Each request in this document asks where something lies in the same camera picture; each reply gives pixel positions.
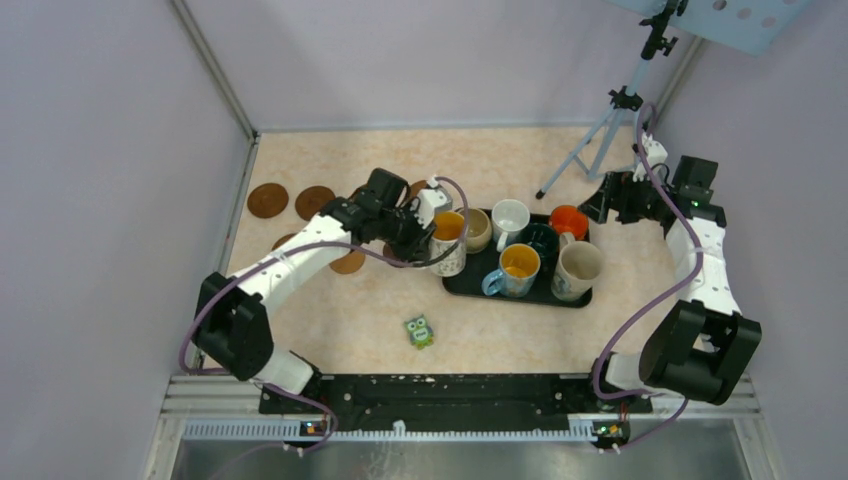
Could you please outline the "white mug yellow inside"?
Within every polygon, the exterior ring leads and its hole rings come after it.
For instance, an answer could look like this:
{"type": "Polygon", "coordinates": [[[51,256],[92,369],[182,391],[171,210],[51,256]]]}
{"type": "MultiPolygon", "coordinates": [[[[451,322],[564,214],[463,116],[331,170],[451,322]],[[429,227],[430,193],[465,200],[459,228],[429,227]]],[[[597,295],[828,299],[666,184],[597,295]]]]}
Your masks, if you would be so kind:
{"type": "Polygon", "coordinates": [[[439,277],[454,277],[466,266],[466,243],[464,240],[457,243],[463,232],[464,217],[456,212],[443,212],[434,218],[434,223],[436,230],[430,241],[431,258],[440,257],[453,246],[456,248],[429,269],[439,277]]]}

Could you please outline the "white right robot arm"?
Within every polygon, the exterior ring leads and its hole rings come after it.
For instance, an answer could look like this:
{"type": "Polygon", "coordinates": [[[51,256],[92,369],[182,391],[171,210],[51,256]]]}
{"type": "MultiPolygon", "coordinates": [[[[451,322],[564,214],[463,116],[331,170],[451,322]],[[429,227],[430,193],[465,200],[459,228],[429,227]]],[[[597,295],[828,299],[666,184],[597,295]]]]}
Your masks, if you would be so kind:
{"type": "Polygon", "coordinates": [[[675,265],[675,283],[660,297],[676,302],[638,354],[613,352],[635,321],[619,328],[592,366],[587,400],[600,412],[614,411],[633,395],[722,405],[759,346],[762,328],[742,314],[731,292],[723,254],[727,220],[711,202],[718,165],[684,156],[666,182],[653,171],[667,158],[662,144],[643,133],[634,149],[647,158],[630,171],[607,173],[578,209],[597,224],[610,211],[621,224],[659,223],[675,265]]]}

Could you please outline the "blue mug yellow inside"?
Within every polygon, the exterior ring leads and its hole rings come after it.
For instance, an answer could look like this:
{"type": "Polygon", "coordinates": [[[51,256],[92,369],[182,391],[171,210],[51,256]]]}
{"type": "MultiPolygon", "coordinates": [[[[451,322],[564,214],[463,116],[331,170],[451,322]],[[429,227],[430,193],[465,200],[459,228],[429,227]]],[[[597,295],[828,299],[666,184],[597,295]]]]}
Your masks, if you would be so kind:
{"type": "Polygon", "coordinates": [[[540,257],[529,245],[510,245],[500,254],[498,267],[482,280],[482,292],[486,296],[524,297],[529,293],[540,267],[540,257]]]}

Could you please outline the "black serving tray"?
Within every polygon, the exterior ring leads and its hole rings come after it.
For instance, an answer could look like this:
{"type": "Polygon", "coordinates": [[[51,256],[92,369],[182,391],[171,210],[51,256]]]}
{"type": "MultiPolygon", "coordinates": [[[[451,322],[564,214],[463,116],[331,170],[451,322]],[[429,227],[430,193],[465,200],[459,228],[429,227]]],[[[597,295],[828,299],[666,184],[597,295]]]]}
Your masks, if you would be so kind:
{"type": "Polygon", "coordinates": [[[542,232],[549,228],[549,215],[530,214],[529,225],[519,234],[519,241],[534,247],[540,255],[540,269],[531,278],[531,282],[507,273],[501,269],[501,252],[497,250],[500,233],[493,227],[492,237],[479,252],[468,251],[464,269],[457,275],[442,279],[444,289],[453,295],[475,297],[490,300],[504,300],[535,305],[562,308],[582,308],[593,298],[589,287],[577,297],[561,299],[553,290],[556,274],[556,261],[559,256],[559,240],[542,232]]]}

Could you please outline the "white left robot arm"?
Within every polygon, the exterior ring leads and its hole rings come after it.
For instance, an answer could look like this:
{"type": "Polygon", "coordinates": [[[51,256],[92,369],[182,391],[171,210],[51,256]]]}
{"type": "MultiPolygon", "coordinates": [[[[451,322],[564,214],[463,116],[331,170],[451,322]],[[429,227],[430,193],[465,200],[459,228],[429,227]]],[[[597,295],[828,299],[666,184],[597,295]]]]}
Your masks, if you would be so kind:
{"type": "Polygon", "coordinates": [[[452,182],[434,176],[412,199],[402,201],[409,184],[374,169],[363,188],[351,197],[331,199],[288,242],[258,262],[230,276],[207,276],[180,349],[194,345],[217,363],[216,373],[281,389],[283,401],[297,413],[314,410],[321,397],[318,370],[276,345],[272,315],[320,270],[374,240],[389,246],[393,255],[387,261],[400,268],[424,268],[445,259],[444,254],[431,254],[429,244],[436,216],[454,209],[445,188],[452,182]]]}

